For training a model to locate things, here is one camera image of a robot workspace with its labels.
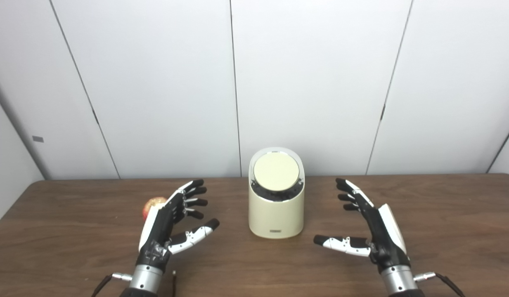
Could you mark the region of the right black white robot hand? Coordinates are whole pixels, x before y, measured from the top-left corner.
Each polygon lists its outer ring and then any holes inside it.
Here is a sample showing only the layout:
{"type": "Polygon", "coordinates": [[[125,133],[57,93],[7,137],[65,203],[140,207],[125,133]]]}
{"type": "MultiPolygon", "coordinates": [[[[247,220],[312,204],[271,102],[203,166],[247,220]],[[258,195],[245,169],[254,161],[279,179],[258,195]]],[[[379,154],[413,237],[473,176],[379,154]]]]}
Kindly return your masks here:
{"type": "Polygon", "coordinates": [[[369,257],[379,273],[394,266],[410,267],[405,242],[389,206],[375,207],[364,191],[349,180],[336,178],[336,187],[341,191],[339,200],[347,202],[343,206],[345,211],[358,211],[362,215],[371,238],[315,235],[313,242],[350,255],[369,257]]]}

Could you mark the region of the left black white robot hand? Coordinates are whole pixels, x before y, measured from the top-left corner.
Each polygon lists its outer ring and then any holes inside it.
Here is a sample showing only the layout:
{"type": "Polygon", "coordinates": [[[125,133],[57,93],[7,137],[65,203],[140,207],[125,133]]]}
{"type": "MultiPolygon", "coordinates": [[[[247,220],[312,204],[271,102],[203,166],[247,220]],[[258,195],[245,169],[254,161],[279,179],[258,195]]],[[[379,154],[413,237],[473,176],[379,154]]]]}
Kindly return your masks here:
{"type": "Polygon", "coordinates": [[[217,219],[211,219],[200,227],[173,235],[174,226],[184,218],[204,218],[192,207],[208,204],[205,199],[196,197],[206,192],[203,179],[193,180],[177,188],[165,202],[150,207],[139,241],[137,266],[149,266],[165,272],[170,256],[198,244],[220,225],[217,219]]]}

